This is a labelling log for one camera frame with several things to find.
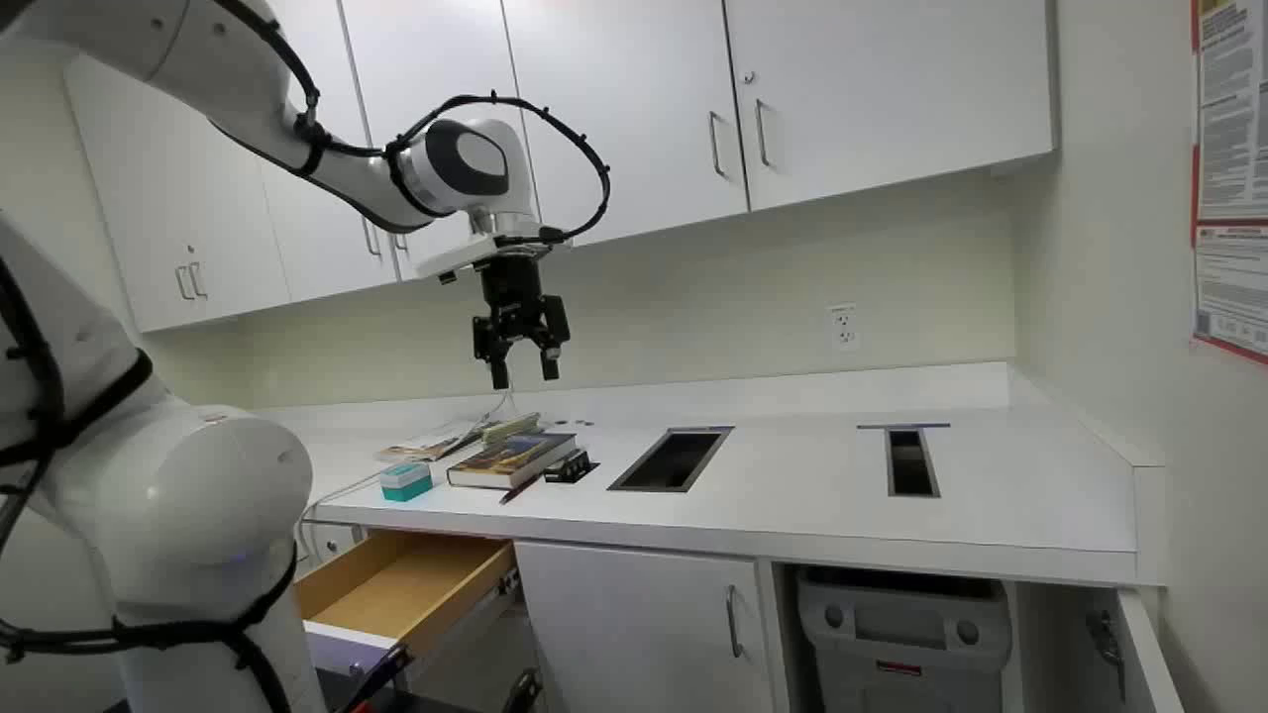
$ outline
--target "cabinet door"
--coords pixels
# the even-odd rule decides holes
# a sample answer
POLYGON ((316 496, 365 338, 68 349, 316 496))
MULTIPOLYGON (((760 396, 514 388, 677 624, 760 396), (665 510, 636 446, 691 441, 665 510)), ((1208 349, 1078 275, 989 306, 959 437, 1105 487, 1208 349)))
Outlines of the cabinet door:
MULTIPOLYGON (((270 0, 270 9, 322 86, 322 123, 348 144, 370 144, 340 4, 270 0)), ((389 238, 348 203, 270 162, 259 166, 294 302, 398 283, 389 238)))
POLYGON ((1027 713, 1184 713, 1135 590, 1018 590, 1027 713))
MULTIPOLYGON (((377 144, 394 144, 452 95, 514 95, 499 0, 345 0, 345 25, 377 144)), ((521 115, 499 107, 467 107, 447 120, 479 115, 521 128, 521 115)), ((467 238, 463 214, 398 238, 399 276, 423 276, 421 263, 459 250, 467 238)))
POLYGON ((755 205, 1047 154, 1047 0, 727 0, 755 205))
POLYGON ((134 330, 205 321, 211 302, 195 285, 200 247, 187 211, 192 115, 85 55, 68 65, 68 95, 134 330))
POLYGON ((514 557, 569 709, 775 709, 755 564, 547 544, 514 557))
MULTIPOLYGON (((506 0, 521 91, 615 166, 615 203, 582 243, 744 214, 744 162, 722 0, 506 0)), ((539 203, 579 226, 598 203, 582 154, 530 123, 539 203)))

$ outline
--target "poster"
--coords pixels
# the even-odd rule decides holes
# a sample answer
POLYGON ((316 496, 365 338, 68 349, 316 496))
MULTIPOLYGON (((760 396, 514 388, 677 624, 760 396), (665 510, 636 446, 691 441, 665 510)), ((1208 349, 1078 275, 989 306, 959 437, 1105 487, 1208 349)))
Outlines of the poster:
POLYGON ((1268 363, 1268 0, 1196 0, 1196 338, 1268 363))

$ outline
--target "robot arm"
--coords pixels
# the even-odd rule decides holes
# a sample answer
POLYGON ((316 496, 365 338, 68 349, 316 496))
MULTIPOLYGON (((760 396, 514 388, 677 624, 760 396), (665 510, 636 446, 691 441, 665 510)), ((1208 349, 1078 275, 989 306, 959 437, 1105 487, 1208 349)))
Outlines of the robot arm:
POLYGON ((547 231, 530 211, 530 172, 514 128, 439 120, 463 102, 530 110, 592 157, 612 194, 602 157, 555 115, 522 98, 463 95, 389 145, 340 144, 322 128, 322 91, 263 0, 0 0, 6 30, 71 45, 156 84, 246 152, 345 199, 382 231, 411 235, 463 211, 475 238, 431 269, 479 269, 491 313, 473 321, 475 358, 488 360, 497 388, 506 388, 506 349, 537 342, 545 376, 558 376, 558 346, 571 330, 563 302, 539 290, 537 263, 592 231, 606 199, 587 226, 547 231), (291 84, 304 91, 304 107, 285 98, 291 84))

